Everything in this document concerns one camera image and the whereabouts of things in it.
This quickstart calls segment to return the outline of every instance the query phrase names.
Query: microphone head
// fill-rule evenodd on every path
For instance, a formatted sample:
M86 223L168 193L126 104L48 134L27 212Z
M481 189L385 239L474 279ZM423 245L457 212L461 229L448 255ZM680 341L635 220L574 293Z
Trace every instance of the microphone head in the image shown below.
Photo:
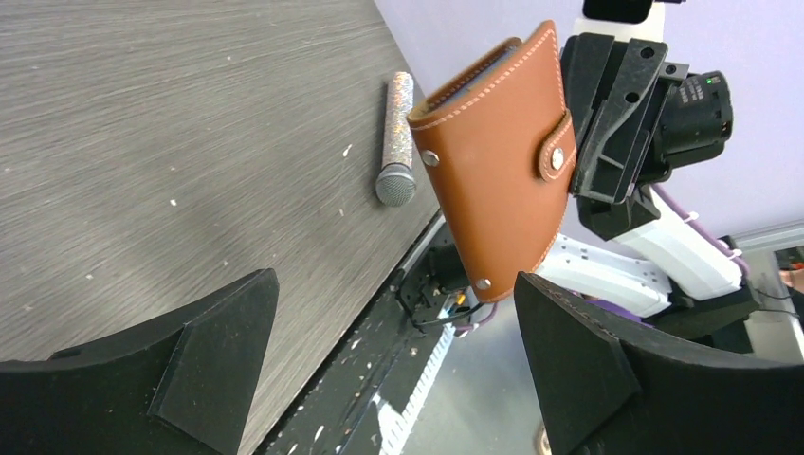
M389 207L400 207L409 203L416 194L416 181L411 169L404 164L389 164L380 171L375 189L380 202Z

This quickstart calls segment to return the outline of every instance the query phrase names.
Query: gray wood grain surface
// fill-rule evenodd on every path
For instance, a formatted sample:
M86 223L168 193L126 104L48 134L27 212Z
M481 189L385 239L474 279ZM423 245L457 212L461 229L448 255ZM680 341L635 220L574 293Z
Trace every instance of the gray wood grain surface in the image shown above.
M404 68L372 0L0 1L0 360L274 267L250 452L436 210L373 194Z

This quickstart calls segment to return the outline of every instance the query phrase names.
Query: brown leather pouch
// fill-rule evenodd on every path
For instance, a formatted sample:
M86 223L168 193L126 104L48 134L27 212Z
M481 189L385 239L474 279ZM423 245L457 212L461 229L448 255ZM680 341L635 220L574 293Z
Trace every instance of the brown leather pouch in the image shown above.
M408 122L475 293L508 297L556 239L576 163L555 24L504 41Z

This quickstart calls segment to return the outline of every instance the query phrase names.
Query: purple cable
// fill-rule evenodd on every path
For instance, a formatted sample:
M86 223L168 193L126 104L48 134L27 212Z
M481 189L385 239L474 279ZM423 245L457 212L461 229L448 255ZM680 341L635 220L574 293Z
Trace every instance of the purple cable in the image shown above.
M667 194L667 191L665 191L665 189L663 189L659 185L653 185L653 190L656 191L656 194L659 197L661 197L662 200L665 201L665 204L667 204L667 206L670 207L671 210L673 210L677 215L679 215L682 220L689 220L686 223L693 230L698 232L698 235L703 237L708 243L710 243L712 246L718 249L718 251L722 253L723 256L728 258L734 255L734 251L724 246L721 243L721 241L719 241L718 239L714 238L711 234L709 234L709 232L707 232L706 229L703 226L701 226L700 223L696 222L695 220L689 219L689 213L687 213L684 209L682 209L681 206L679 206L678 203L674 201L669 194ZM739 256L734 256L731 258L731 260L734 262L734 264L737 265L737 267L740 268L742 276L747 278L748 273L751 271L751 269L748 267L748 263Z
M471 332L472 330L479 329L484 325L486 325L489 321L491 321L495 315L497 315L497 305L499 305L499 303L492 303L491 312L488 315L486 315L485 318L481 319L479 322L466 325L453 325L452 327L455 328L455 332Z

